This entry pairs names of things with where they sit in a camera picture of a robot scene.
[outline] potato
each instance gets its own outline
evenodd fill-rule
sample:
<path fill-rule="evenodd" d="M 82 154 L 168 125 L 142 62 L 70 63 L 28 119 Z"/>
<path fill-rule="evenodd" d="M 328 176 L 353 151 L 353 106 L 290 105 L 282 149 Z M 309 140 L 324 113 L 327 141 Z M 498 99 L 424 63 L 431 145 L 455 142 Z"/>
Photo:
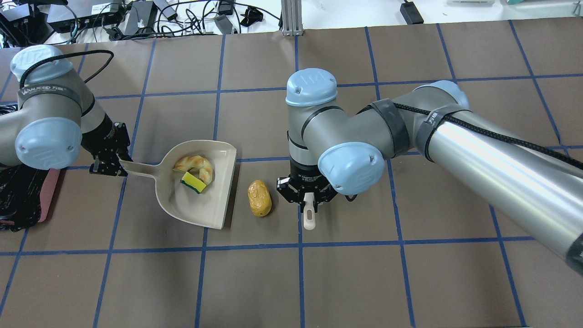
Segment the potato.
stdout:
<path fill-rule="evenodd" d="M 256 217 L 264 217 L 271 211 L 271 196 L 265 182 L 255 180 L 247 188 L 249 206 Z"/>

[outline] dustpan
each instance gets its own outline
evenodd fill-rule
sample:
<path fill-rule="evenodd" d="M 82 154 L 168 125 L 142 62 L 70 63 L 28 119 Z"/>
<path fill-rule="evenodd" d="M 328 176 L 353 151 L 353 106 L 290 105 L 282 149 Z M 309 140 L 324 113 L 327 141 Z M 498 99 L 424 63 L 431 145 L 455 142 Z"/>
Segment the dustpan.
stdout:
<path fill-rule="evenodd" d="M 201 194 L 181 184 L 184 174 L 173 171 L 178 160 L 190 155 L 203 156 L 214 168 L 213 181 Z M 120 163 L 132 175 L 154 179 L 158 203 L 170 216 L 190 224 L 222 229 L 236 158 L 237 149 L 226 142 L 191 140 L 176 145 L 157 165 L 125 160 Z"/>

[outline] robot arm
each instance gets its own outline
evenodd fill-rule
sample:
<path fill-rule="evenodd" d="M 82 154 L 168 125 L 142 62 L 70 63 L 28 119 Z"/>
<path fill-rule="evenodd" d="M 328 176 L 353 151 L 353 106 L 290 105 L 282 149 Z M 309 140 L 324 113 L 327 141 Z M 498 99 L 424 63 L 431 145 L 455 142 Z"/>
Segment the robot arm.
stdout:
<path fill-rule="evenodd" d="M 300 204 L 306 229 L 315 226 L 312 206 L 316 211 L 335 192 L 366 191 L 386 159 L 417 148 L 583 275 L 583 170 L 469 130 L 511 135 L 473 114 L 453 82 L 380 100 L 354 117 L 336 94 L 336 80 L 321 69 L 298 71 L 287 83 L 291 174 L 278 179 L 278 191 Z"/>
<path fill-rule="evenodd" d="M 21 80 L 35 63 L 56 55 L 51 46 L 29 47 L 14 57 L 12 72 Z M 124 123 L 113 123 L 66 59 L 39 66 L 18 91 L 18 111 L 0 116 L 0 170 L 26 164 L 62 169 L 74 163 L 80 146 L 93 155 L 90 173 L 127 176 L 119 159 L 128 155 Z"/>

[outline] sponge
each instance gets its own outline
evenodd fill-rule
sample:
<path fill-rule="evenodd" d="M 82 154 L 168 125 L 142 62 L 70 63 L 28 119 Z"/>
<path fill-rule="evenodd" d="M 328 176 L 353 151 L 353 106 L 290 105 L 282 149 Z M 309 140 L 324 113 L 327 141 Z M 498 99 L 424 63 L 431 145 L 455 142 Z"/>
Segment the sponge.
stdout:
<path fill-rule="evenodd" d="M 197 194 L 200 194 L 202 190 L 206 188 L 206 184 L 204 182 L 188 172 L 184 173 L 182 179 L 180 179 L 180 183 L 193 189 Z"/>

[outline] light blue joint cap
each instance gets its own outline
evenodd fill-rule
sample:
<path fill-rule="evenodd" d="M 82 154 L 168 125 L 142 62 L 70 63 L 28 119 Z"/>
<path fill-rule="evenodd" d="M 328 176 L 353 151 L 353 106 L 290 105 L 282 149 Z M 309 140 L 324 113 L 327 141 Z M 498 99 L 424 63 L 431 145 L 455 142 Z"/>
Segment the light blue joint cap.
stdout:
<path fill-rule="evenodd" d="M 385 172 L 385 161 L 372 145 L 345 142 L 326 150 L 318 160 L 318 168 L 334 190 L 350 196 L 378 182 Z"/>
<path fill-rule="evenodd" d="M 427 86 L 432 86 L 434 88 L 441 89 L 441 90 L 449 93 L 449 95 L 452 98 L 454 98 L 455 102 L 457 102 L 458 105 L 462 106 L 465 109 L 470 109 L 470 102 L 468 100 L 468 97 L 466 96 L 466 93 L 461 91 L 461 89 L 459 88 L 459 86 L 457 84 L 455 84 L 451 81 L 448 81 L 448 80 L 441 80 L 441 81 L 433 82 L 431 84 L 418 86 L 413 91 L 415 91 L 419 88 L 425 88 Z"/>
<path fill-rule="evenodd" d="M 20 130 L 16 156 L 31 168 L 62 169 L 77 160 L 81 137 L 81 128 L 67 118 L 42 118 Z"/>
<path fill-rule="evenodd" d="M 10 70 L 16 76 L 18 81 L 20 81 L 22 74 L 24 74 L 24 72 L 32 65 L 43 59 L 62 54 L 61 50 L 46 44 L 28 47 L 17 53 L 14 58 L 12 58 L 12 61 L 10 62 Z M 66 59 L 51 61 L 40 65 L 32 71 L 26 78 L 26 83 L 31 84 L 48 81 L 61 75 L 65 75 L 72 69 L 73 64 Z"/>
<path fill-rule="evenodd" d="M 320 68 L 302 69 L 287 80 L 286 103 L 291 106 L 316 106 L 333 100 L 337 95 L 336 78 Z"/>

